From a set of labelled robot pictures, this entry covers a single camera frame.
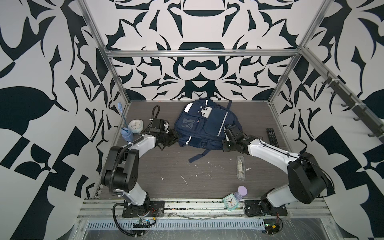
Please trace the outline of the navy blue student backpack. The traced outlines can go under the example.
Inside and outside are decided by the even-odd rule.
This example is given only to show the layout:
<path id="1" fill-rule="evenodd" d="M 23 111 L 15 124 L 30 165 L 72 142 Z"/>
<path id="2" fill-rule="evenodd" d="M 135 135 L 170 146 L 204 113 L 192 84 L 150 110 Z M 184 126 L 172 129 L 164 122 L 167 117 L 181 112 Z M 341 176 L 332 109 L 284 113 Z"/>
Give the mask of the navy blue student backpack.
<path id="1" fill-rule="evenodd" d="M 209 98 L 200 98 L 188 103 L 181 111 L 174 124 L 180 147 L 190 146 L 204 150 L 190 158 L 190 163 L 203 158 L 210 151 L 222 151 L 223 141 L 227 139 L 227 126 L 243 129 L 237 116 L 230 110 L 231 105 L 232 101 L 223 107 Z"/>

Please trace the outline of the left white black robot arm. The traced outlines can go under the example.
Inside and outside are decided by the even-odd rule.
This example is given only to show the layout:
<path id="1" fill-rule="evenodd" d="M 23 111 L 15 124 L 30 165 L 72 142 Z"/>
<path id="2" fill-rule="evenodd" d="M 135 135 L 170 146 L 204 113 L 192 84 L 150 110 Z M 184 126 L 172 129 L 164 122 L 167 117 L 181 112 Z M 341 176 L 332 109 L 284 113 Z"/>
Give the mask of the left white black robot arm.
<path id="1" fill-rule="evenodd" d="M 129 205 L 144 206 L 149 194 L 138 183 L 139 160 L 148 151 L 163 150 L 178 141 L 168 121 L 153 118 L 148 129 L 123 147 L 111 147 L 101 175 L 101 184 L 110 195 L 123 198 Z"/>

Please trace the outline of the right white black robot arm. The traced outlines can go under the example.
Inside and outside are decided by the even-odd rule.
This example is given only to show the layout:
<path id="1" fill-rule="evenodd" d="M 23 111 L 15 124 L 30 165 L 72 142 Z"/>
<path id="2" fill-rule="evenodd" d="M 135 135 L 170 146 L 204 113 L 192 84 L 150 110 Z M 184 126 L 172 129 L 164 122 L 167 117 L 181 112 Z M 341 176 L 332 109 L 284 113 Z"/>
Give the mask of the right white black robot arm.
<path id="1" fill-rule="evenodd" d="M 288 176 L 288 183 L 274 188 L 261 198 L 262 205 L 276 209 L 286 204 L 300 202 L 310 204 L 329 186 L 331 177 L 319 165 L 312 154 L 296 154 L 264 142 L 261 138 L 244 134 L 239 127 L 224 127 L 226 139 L 224 151 L 237 151 L 274 165 Z"/>

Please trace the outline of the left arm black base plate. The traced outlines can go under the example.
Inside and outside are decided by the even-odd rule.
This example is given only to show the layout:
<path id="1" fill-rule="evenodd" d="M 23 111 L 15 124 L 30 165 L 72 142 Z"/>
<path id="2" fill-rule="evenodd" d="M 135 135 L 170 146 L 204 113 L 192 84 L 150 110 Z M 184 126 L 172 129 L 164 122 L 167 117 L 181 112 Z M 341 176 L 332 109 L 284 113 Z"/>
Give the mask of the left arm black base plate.
<path id="1" fill-rule="evenodd" d="M 123 218 L 145 218 L 161 215 L 165 209 L 165 201 L 145 202 L 142 206 L 130 205 L 124 207 Z"/>

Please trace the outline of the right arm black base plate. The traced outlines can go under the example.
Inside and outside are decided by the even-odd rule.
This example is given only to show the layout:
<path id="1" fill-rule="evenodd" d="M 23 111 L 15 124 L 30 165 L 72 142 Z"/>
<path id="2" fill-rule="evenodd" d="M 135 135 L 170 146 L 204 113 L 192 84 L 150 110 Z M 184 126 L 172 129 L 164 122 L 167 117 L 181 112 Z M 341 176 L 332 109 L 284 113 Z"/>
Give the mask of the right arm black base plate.
<path id="1" fill-rule="evenodd" d="M 245 214 L 247 217 L 286 217 L 288 211 L 285 205 L 273 207 L 267 200 L 245 200 Z"/>

